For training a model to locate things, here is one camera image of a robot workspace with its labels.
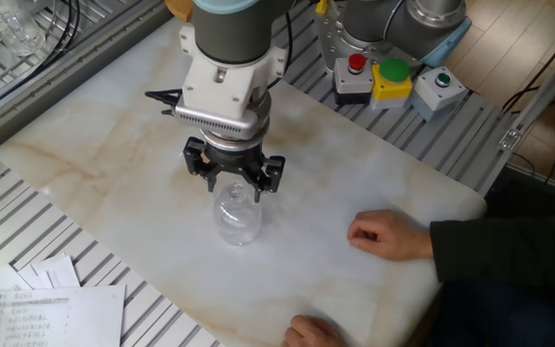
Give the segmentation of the person right hand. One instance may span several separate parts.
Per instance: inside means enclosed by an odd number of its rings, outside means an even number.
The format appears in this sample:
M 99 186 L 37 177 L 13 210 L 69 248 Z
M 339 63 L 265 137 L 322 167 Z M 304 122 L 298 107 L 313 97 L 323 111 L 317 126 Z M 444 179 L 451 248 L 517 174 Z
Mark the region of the person right hand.
M 389 210 L 356 214 L 348 229 L 351 246 L 389 261 L 433 259 L 430 232 Z

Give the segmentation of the person left hand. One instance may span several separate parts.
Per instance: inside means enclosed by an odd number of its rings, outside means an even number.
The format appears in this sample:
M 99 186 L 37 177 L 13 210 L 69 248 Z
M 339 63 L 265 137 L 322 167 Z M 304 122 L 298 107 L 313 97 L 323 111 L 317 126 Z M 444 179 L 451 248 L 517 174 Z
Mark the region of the person left hand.
M 296 315 L 284 333 L 281 347 L 346 347 L 346 342 L 326 320 Z

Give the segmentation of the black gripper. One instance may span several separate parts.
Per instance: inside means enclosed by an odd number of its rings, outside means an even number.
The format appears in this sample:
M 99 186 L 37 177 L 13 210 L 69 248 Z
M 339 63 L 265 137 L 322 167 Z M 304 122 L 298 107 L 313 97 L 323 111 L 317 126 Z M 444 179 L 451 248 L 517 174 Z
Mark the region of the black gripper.
M 220 172 L 246 174 L 249 184 L 254 188 L 254 202 L 260 202 L 263 192 L 275 193 L 278 190 L 285 167 L 283 156 L 265 157 L 262 145 L 229 151 L 211 146 L 196 137 L 187 140 L 183 155 L 188 172 L 203 178 L 210 193 L 214 192 Z

